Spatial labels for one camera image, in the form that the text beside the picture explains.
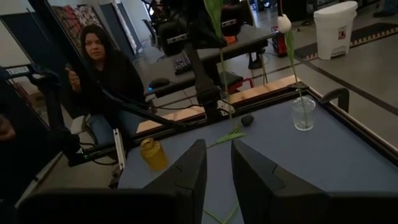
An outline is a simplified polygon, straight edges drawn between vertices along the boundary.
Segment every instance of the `wooden plank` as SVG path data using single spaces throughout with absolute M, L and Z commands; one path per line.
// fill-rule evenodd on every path
M 240 101 L 244 101 L 259 95 L 263 95 L 265 93 L 269 93 L 281 88 L 285 88 L 288 85 L 291 85 L 295 83 L 295 78 L 294 76 L 289 76 L 286 78 L 282 78 L 280 80 L 277 80 L 275 82 L 271 82 L 265 85 L 257 86 L 248 90 L 244 90 L 239 93 L 235 93 L 231 95 L 231 104 L 238 103 Z
M 291 85 L 295 82 L 294 76 L 282 78 L 280 80 L 257 86 L 248 90 L 244 90 L 239 93 L 235 93 L 231 95 L 231 103 L 237 103 L 239 101 L 243 101 L 246 99 L 250 99 L 252 97 L 265 94 L 271 91 L 278 90 L 280 88 L 285 88 L 288 85 Z M 205 113 L 205 110 L 202 107 L 194 106 L 188 109 L 176 111 L 174 113 L 170 113 L 168 115 L 163 116 L 165 119 L 173 120 L 173 121 L 181 121 L 183 119 L 192 118 L 194 116 L 202 115 Z M 161 124 L 153 122 L 153 121 L 145 121 L 139 124 L 137 133 L 141 133 L 143 131 L 148 131 L 154 128 L 158 128 Z
M 163 116 L 165 119 L 169 119 L 172 121 L 180 121 L 183 119 L 191 118 L 197 115 L 201 115 L 205 113 L 205 110 L 202 107 L 199 106 L 193 106 L 191 108 L 187 108 L 184 110 L 180 110 L 174 113 L 170 113 L 168 115 Z M 148 131 L 150 129 L 154 129 L 161 126 L 161 124 L 156 123 L 154 121 L 145 121 L 139 124 L 137 133 L 141 133 L 143 131 Z

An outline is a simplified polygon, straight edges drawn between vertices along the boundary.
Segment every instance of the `black mat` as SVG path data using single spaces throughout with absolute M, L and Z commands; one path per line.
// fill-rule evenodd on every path
M 398 24 L 379 22 L 361 29 L 354 30 L 351 34 L 351 48 L 383 39 L 398 34 Z M 317 43 L 307 45 L 295 51 L 296 56 L 305 60 L 317 58 Z

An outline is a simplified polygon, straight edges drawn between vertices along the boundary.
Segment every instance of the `black metal frame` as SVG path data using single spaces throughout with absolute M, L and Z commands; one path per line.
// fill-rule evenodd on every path
M 354 132 L 358 137 L 360 137 L 364 142 L 369 144 L 371 147 L 373 147 L 378 153 L 380 153 L 382 156 L 384 156 L 386 159 L 391 161 L 395 166 L 398 167 L 398 151 L 396 151 L 394 148 L 390 147 L 388 143 L 384 142 L 383 140 L 379 139 L 377 136 L 375 136 L 372 132 L 367 130 L 364 126 L 361 124 L 357 123 L 354 121 L 348 113 L 343 112 L 343 109 L 337 108 L 333 104 L 331 104 L 329 101 L 327 102 L 321 102 L 323 99 L 322 96 L 320 96 L 318 93 L 315 91 L 311 90 L 309 87 L 304 87 L 302 88 L 302 94 L 303 95 L 309 95 L 315 100 L 317 100 L 319 103 L 319 106 L 321 106 L 324 110 L 326 110 L 329 114 L 331 114 L 334 118 L 336 118 L 339 122 L 344 124 L 347 128 L 349 128 L 352 132 Z M 272 91 L 269 93 L 265 93 L 263 95 L 259 95 L 254 98 L 250 98 L 244 101 L 241 101 L 239 103 L 234 104 L 233 106 L 235 107 L 235 113 L 233 114 L 233 117 L 238 117 L 242 116 L 244 114 L 252 113 L 257 110 L 261 110 L 273 105 L 277 105 L 279 103 L 283 103 L 285 101 L 293 100 L 299 97 L 299 93 L 296 90 L 295 86 L 288 86 L 285 88 L 281 88 L 276 91 Z M 346 101 L 348 99 L 346 98 L 340 98 L 339 101 Z M 191 122 L 195 121 L 195 124 L 187 126 L 186 129 L 184 130 L 174 130 L 170 128 L 166 128 L 165 126 L 161 126 L 158 128 L 154 128 L 148 131 L 144 131 L 143 133 L 137 134 L 133 140 L 134 140 L 134 147 L 138 147 L 141 143 L 142 140 L 145 138 L 154 138 L 156 140 L 161 140 L 165 138 L 169 138 L 171 136 L 175 136 L 178 134 L 186 133 L 189 131 L 192 131 L 197 128 L 202 128 L 204 126 L 208 126 L 211 124 L 219 123 L 222 121 L 225 121 L 228 119 L 228 116 L 223 116 L 217 121 L 209 121 L 205 118 L 204 114 L 186 119 L 184 121 L 186 122 Z M 77 160 L 77 161 L 70 161 L 71 166 L 75 166 L 78 164 L 82 164 L 84 162 L 97 159 L 100 157 L 103 157 L 106 155 L 106 153 L 109 153 L 112 151 L 111 149 L 112 144 L 108 144 L 103 147 L 103 149 L 108 149 L 106 151 L 101 151 L 96 150 L 95 152 L 92 152 L 90 155 L 86 155 L 86 157 L 83 160 Z

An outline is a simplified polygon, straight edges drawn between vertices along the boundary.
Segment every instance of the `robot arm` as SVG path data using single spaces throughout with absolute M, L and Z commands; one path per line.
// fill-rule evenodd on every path
M 80 149 L 80 140 L 77 135 L 70 133 L 63 122 L 58 98 L 58 91 L 61 87 L 58 75 L 34 64 L 0 67 L 0 80 L 17 77 L 27 77 L 44 94 L 50 126 L 49 141 L 55 148 L 62 149 L 69 160 L 73 159 Z

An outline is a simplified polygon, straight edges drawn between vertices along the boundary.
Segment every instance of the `white trash can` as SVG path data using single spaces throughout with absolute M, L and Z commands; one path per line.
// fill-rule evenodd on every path
M 320 59 L 348 54 L 357 8 L 356 1 L 346 1 L 314 12 Z

